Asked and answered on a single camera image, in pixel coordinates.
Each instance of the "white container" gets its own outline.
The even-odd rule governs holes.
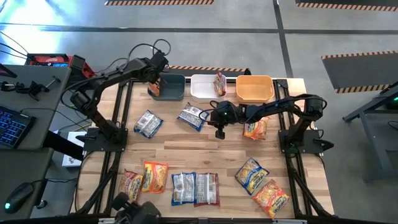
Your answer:
[[[191,95],[195,102],[209,102],[210,100],[222,100],[226,95],[218,97],[214,90],[213,82],[216,75],[192,75]]]

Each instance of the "backlit keyboard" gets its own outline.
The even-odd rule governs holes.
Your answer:
[[[18,147],[35,120],[35,117],[0,106],[0,148],[1,145]]]

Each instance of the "blue noodle package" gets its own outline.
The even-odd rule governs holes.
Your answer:
[[[253,158],[250,158],[236,173],[235,179],[246,189],[249,195],[252,195],[268,174],[268,170],[262,168]]]
[[[172,205],[183,205],[185,203],[196,203],[195,182],[197,173],[172,174],[173,197]]]
[[[207,113],[206,111],[201,113],[202,111],[202,109],[199,109],[196,106],[192,106],[190,103],[187,103],[184,110],[181,111],[177,119],[186,122],[197,131],[200,131],[205,124],[204,121],[209,116],[209,113]]]
[[[162,123],[162,119],[158,118],[156,115],[147,110],[134,125],[134,132],[138,132],[150,139],[154,137]]]

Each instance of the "computer mouse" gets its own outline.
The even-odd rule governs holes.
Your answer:
[[[33,185],[28,182],[24,182],[15,188],[4,204],[4,211],[6,213],[16,213],[22,207],[26,199],[33,193],[33,189]]]

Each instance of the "orange plastic container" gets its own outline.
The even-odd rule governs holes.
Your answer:
[[[236,97],[240,103],[266,103],[274,95],[274,84],[268,75],[240,75],[236,79]]]

